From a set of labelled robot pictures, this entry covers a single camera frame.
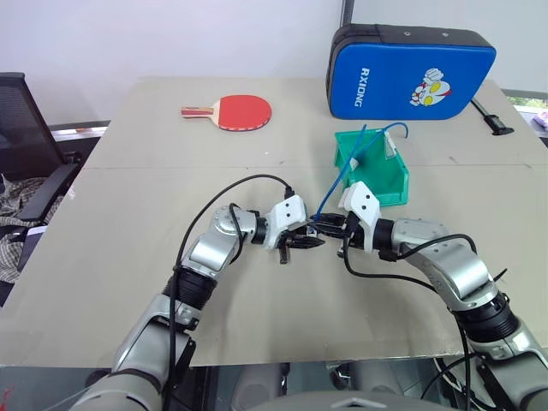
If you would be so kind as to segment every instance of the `cloth on chair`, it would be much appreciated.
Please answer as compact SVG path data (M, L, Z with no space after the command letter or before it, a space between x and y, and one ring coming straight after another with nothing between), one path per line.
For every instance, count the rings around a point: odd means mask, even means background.
M0 282L14 283L19 277L17 265L23 249L24 235L28 228L48 223L63 197L58 197L48 211L44 222L22 221L17 214L33 197L45 178L29 178L19 182L8 182L4 178L5 191L0 195Z

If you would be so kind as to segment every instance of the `table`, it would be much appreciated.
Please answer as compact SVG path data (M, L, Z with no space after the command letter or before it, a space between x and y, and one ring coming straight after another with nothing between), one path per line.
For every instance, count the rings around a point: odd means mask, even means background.
M252 133L185 121L180 106L256 93L273 118ZM428 217L470 234L543 346L548 346L548 151L494 83L478 100L515 133L492 136L474 108L442 122L392 131L410 171L407 205L387 218ZM368 122L379 127L388 122ZM333 119L322 80L146 79L135 86L74 181L0 311L0 363L109 366L118 344L165 285L189 222L220 188L272 173L313 212L337 176L333 133L362 122ZM275 182L225 195L267 212ZM337 209L338 195L327 204ZM206 229L211 213L197 225ZM414 284L351 277L337 241L277 253L247 247L217 286L193 332L198 365L431 356L462 351L444 304ZM356 269L421 277L410 265L351 253Z

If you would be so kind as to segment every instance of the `white wall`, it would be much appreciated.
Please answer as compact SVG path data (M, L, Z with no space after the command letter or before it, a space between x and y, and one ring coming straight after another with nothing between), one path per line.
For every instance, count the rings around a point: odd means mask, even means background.
M0 71L49 124L111 119L146 75L323 77L340 0L0 0ZM470 28L500 86L548 89L546 0L356 0L353 22Z

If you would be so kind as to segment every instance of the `green plastic bin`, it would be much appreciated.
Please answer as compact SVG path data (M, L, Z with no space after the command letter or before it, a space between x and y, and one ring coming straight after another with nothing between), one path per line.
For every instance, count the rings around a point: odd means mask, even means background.
M377 135L380 129L365 130L362 151ZM352 149L360 137L360 131L335 133L337 152L335 166L339 172L343 169ZM396 149L388 134L377 138L361 157L358 155L358 166L354 171L348 169L342 178L344 187L355 182L364 182L375 194L382 206L399 206L408 202L409 171L402 156Z

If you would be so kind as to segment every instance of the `black chair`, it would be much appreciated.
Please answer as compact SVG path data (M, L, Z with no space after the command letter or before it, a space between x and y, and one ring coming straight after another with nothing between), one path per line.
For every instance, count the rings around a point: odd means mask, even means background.
M80 168L77 158L59 150L27 87L25 75L0 73L0 173L12 182L46 177L16 217L43 223L57 196L65 194L76 177ZM0 237L13 229L0 228ZM0 306L12 287L13 284L0 282Z

